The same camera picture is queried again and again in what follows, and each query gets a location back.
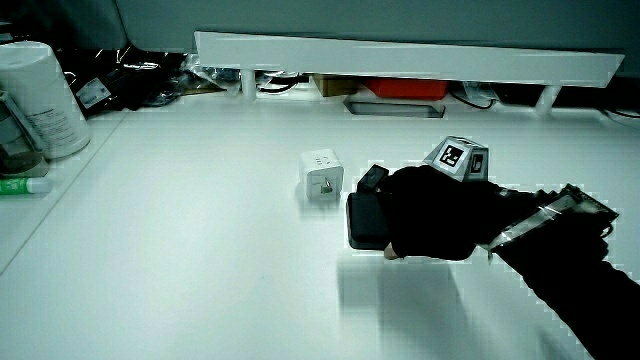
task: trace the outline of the gloved hand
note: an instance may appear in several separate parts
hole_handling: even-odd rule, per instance
[[[387,258],[468,258],[551,195],[508,190],[488,181],[459,182],[428,165],[405,167],[376,192],[389,227]]]

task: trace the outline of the power outlet socket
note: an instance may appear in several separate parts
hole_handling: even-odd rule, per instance
[[[309,200],[336,200],[342,192],[344,168],[335,151],[322,149],[300,155],[300,182]]]

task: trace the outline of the red box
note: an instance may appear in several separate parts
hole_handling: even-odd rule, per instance
[[[373,78],[364,86],[382,98],[442,100],[447,94],[448,81],[424,79]]]

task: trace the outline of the white container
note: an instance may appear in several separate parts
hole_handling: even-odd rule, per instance
[[[23,126],[45,158],[71,155],[91,140],[91,128],[48,45],[0,45],[0,90],[26,115],[28,124]]]

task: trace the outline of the cable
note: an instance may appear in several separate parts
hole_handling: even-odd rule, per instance
[[[453,96],[455,99],[457,99],[457,100],[459,100],[459,101],[462,101],[463,103],[465,103],[465,104],[467,104],[467,105],[469,105],[469,106],[471,106],[471,107],[474,107],[474,108],[476,108],[476,109],[480,109],[480,110],[488,110],[488,109],[490,109],[490,108],[493,106],[493,104],[495,104],[495,102],[496,102],[496,101],[495,101],[495,99],[491,99],[491,102],[489,103],[489,105],[487,105],[487,106],[480,106],[480,105],[476,105],[476,104],[474,104],[474,103],[471,103],[471,102],[469,102],[469,101],[467,101],[467,100],[465,100],[465,99],[463,99],[463,98],[459,97],[459,96],[458,96],[458,95],[456,95],[453,91],[450,91],[450,92],[449,92],[449,94],[451,94],[451,96]]]
[[[267,94],[282,94],[284,92],[287,92],[288,90],[293,89],[293,87],[296,86],[296,85],[298,85],[298,83],[285,85],[285,86],[277,88],[277,89],[260,88],[260,92],[267,93]]]
[[[614,114],[616,114],[616,115],[620,115],[620,116],[628,117],[628,118],[631,118],[631,119],[640,119],[640,115],[624,114],[624,113],[621,113],[621,112],[619,112],[619,111],[612,110],[612,109],[604,109],[604,110],[605,110],[605,111],[608,111],[608,112],[610,112],[610,113],[614,113]]]
[[[607,114],[606,110],[598,109],[598,111],[600,111],[600,113],[601,113],[602,115],[606,116],[606,117],[607,117],[607,119],[609,119],[609,120],[613,121],[613,122],[614,122],[614,123],[616,123],[616,124],[620,124],[620,125],[622,125],[622,126],[626,126],[626,127],[628,127],[628,128],[632,128],[632,129],[637,129],[637,127],[630,126],[630,125],[627,125],[627,124],[621,123],[621,122],[620,122],[620,121],[618,121],[618,120],[613,119],[613,117],[611,117],[611,116],[609,116],[609,114]]]
[[[286,78],[274,77],[269,81],[269,84],[289,85],[289,84],[308,83],[308,82],[309,82],[308,76],[295,76],[295,77],[286,77]]]

